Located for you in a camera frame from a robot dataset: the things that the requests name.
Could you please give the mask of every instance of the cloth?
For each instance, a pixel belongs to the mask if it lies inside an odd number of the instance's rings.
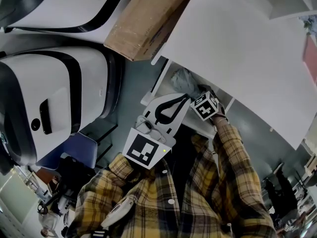
[[[109,228],[110,237],[229,237],[221,230],[227,223],[236,237],[276,237],[259,177],[237,129],[231,125],[220,128],[213,146],[219,155],[219,170],[206,145],[201,147],[185,186],[182,211],[164,159],[148,171],[132,168],[119,154],[80,191],[67,237],[98,229],[128,195],[135,204]]]

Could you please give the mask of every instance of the black handle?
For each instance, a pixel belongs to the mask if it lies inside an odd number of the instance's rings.
[[[188,99],[190,99],[189,95],[188,94],[184,94],[183,96],[181,96],[181,97],[179,97],[177,99],[174,99],[174,100],[171,100],[171,101],[168,101],[168,102],[165,102],[165,103],[159,105],[157,107],[157,109],[155,110],[155,118],[157,119],[155,124],[157,124],[158,122],[161,123],[161,124],[170,124],[170,123],[172,123],[173,120],[178,115],[178,113],[180,112],[180,110],[185,105],[185,103],[187,102]],[[162,114],[162,112],[165,109],[169,109],[170,107],[172,107],[173,105],[175,105],[177,103],[180,103],[180,104],[177,107],[177,109],[175,110],[174,114],[170,118],[166,117],[166,116],[164,116]]]
[[[52,133],[51,127],[51,119],[50,119],[50,112],[49,112],[49,101],[48,99],[44,100],[40,105],[40,116],[42,121],[43,131],[46,135]]]

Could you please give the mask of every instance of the white machine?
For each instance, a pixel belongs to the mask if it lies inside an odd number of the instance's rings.
[[[0,26],[103,43],[130,0],[1,0]]]
[[[1,59],[0,167],[10,163],[8,156],[19,165],[32,165],[111,113],[122,65],[121,57],[103,46],[36,50]]]

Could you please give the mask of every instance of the gray cloth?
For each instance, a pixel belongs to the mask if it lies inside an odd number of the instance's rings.
[[[187,93],[192,99],[197,99],[201,95],[196,80],[191,72],[185,68],[180,68],[171,77],[173,88],[178,93]]]

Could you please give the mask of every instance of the chair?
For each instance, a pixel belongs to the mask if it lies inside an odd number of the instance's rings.
[[[109,149],[112,147],[112,144],[109,145],[97,158],[98,146],[100,145],[101,141],[104,140],[117,127],[118,125],[116,124],[97,140],[93,140],[81,132],[76,133],[75,135],[70,136],[65,142],[57,146],[45,157],[40,159],[36,165],[46,169],[56,170],[58,168],[61,155],[66,153],[91,169],[94,169],[95,167],[102,169],[103,167],[96,164],[109,151]]]

